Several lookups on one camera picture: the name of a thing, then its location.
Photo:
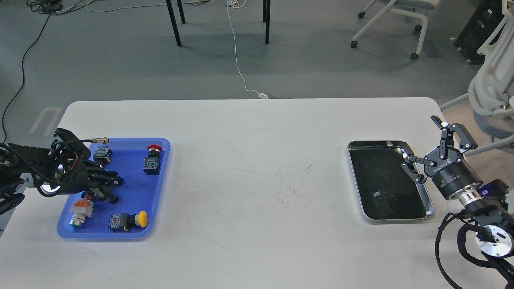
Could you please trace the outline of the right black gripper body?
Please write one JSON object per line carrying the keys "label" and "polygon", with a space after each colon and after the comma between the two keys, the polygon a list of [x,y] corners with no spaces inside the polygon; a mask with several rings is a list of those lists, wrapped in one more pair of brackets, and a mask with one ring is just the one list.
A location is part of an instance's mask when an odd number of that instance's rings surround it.
{"label": "right black gripper body", "polygon": [[483,184],[459,150],[448,150],[447,159],[441,159],[440,156],[436,148],[425,156],[429,161],[425,165],[425,174],[432,179],[446,200],[455,199],[453,194],[468,185],[478,188]]}

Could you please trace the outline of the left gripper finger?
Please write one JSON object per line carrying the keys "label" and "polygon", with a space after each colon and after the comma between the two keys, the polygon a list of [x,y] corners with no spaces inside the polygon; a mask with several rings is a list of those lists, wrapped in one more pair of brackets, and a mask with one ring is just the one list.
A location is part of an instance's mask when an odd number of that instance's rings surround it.
{"label": "left gripper finger", "polygon": [[[124,182],[124,179],[119,177],[119,185],[122,185]],[[86,189],[86,199],[92,200],[97,199],[99,201],[108,201],[108,197],[110,195],[115,195],[113,193],[113,190],[118,185],[111,184],[111,185],[88,185],[88,188]]]}
{"label": "left gripper finger", "polygon": [[88,185],[119,185],[117,171],[109,171],[103,167],[86,167],[88,171]]}

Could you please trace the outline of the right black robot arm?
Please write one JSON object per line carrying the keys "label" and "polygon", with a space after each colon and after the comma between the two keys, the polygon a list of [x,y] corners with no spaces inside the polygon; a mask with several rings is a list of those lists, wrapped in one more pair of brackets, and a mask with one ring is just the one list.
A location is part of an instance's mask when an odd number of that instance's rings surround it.
{"label": "right black robot arm", "polygon": [[438,268],[448,284],[459,288],[439,256],[444,229],[458,219],[463,223],[456,240],[461,256],[478,267],[497,270],[506,280],[506,288],[512,289],[513,265],[507,259],[513,256],[514,220],[506,202],[508,186],[500,179],[483,184],[478,178],[464,156],[476,149],[477,143],[464,126],[441,121],[437,116],[431,120],[442,132],[439,145],[423,158],[407,150],[402,168],[415,183],[431,179],[446,200],[459,200],[464,207],[456,214],[446,214],[439,225],[434,247]]}

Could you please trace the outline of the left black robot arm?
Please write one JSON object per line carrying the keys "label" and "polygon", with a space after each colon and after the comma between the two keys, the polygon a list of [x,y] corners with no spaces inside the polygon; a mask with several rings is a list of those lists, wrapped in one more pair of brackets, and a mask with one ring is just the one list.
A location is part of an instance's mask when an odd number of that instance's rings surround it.
{"label": "left black robot arm", "polygon": [[79,139],[70,130],[57,128],[50,148],[1,144],[1,213],[24,200],[23,185],[31,185],[42,196],[72,195],[85,192],[99,201],[115,203],[114,188],[124,179],[104,166],[110,162],[110,151],[90,160],[85,143],[109,142],[108,138]]}

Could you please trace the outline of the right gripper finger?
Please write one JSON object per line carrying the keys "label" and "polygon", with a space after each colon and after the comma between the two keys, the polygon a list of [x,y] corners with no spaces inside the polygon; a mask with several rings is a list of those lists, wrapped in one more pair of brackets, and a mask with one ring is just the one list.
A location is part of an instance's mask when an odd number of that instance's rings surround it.
{"label": "right gripper finger", "polygon": [[[410,147],[404,147],[402,168],[415,183],[425,183],[427,177],[433,178],[438,173],[438,161],[435,159],[437,154],[438,148],[435,147],[425,157],[420,158],[414,155]],[[424,173],[419,172],[417,163],[424,165]]]}
{"label": "right gripper finger", "polygon": [[448,155],[448,151],[454,148],[454,133],[459,137],[459,149],[464,150],[464,152],[478,147],[477,142],[463,125],[442,122],[437,116],[431,116],[431,120],[442,131],[442,137],[438,146],[439,155]]}

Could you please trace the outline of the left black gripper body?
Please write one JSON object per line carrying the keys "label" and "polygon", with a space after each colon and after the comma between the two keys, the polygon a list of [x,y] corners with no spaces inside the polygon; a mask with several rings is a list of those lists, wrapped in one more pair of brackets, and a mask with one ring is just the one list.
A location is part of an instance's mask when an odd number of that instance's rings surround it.
{"label": "left black gripper body", "polygon": [[67,171],[60,164],[56,167],[54,175],[61,184],[55,192],[57,195],[76,194],[89,189],[88,169],[83,161],[79,161],[73,170]]}

